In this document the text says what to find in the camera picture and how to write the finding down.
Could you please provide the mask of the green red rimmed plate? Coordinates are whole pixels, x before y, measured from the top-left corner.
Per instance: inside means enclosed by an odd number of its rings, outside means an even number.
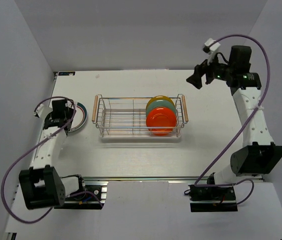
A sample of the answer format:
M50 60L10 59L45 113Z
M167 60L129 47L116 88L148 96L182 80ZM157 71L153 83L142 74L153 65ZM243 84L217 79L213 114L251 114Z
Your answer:
M82 130L88 120L88 111L85 105L80 102L76 102L76 113L73 119L69 134L73 134Z

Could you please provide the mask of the teal plate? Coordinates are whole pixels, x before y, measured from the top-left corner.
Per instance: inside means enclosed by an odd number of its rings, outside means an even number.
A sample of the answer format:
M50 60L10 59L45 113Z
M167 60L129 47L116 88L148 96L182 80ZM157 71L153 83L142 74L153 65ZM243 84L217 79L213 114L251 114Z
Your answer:
M158 99L158 100L154 100L146 107L146 116L148 116L148 114L152 110L162 107L170 109L171 111L173 111L174 114L177 113L176 108L172 102L165 99Z

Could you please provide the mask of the orange plate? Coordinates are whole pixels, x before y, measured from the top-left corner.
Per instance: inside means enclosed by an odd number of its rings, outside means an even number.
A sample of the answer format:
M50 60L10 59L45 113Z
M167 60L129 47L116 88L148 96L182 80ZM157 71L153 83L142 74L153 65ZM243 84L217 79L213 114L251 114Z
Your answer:
M146 127L157 136L170 134L176 126L176 113L168 107L156 107L146 117Z

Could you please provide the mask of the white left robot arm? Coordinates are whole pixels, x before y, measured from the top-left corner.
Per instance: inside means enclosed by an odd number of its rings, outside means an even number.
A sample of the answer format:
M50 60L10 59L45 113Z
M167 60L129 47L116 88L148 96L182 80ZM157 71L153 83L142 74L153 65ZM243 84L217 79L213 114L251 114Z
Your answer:
M19 173L23 199L27 209L61 207L70 195L80 200L86 195L86 186L79 174L60 177L54 164L70 132L76 104L65 99L53 100L52 107L40 105L35 114L44 118L44 143L38 147L35 158L26 170Z

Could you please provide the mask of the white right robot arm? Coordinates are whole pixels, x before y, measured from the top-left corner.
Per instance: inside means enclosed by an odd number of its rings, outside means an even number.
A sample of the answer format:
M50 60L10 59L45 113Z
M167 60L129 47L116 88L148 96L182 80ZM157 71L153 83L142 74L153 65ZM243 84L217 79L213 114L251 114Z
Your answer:
M230 163L221 171L212 174L212 183L207 185L207 195L216 200L225 192L224 186L234 185L246 178L269 174L282 158L282 146L272 138L262 108L260 76L250 72L252 49L249 46L234 45L229 60L220 63L219 44L205 46L208 58L195 66L187 82L197 89L202 87L202 76L206 84L213 80L225 81L242 125L239 134L243 136L242 148L231 155Z

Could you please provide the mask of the yellow plate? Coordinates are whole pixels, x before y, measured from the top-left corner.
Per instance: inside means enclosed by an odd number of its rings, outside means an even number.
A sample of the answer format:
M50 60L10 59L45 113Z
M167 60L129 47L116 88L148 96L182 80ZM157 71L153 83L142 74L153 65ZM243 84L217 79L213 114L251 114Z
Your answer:
M174 102L173 102L169 97L167 97L167 96L165 96L165 95L157 95L157 96L152 97L152 98L147 102L146 108L147 108L152 102L154 102L154 101L156 101L156 100L167 100L167 101L169 101L171 104L174 105Z

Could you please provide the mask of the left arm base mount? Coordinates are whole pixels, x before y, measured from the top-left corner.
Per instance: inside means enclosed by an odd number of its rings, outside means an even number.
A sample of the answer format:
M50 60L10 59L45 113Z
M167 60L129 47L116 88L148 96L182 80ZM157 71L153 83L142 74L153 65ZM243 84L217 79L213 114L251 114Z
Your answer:
M106 195L107 195L107 181L86 181L85 189L86 191L78 196L68 197L65 200L63 206L55 207L59 210L101 210L102 206L98 202L101 202L102 205L105 204Z

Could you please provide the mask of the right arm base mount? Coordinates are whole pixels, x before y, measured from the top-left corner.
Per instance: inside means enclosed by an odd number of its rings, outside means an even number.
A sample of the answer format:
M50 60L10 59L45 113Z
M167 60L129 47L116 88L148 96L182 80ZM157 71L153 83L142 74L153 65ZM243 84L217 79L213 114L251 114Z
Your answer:
M237 212L233 187L196 187L189 185L184 195L190 199L192 213Z

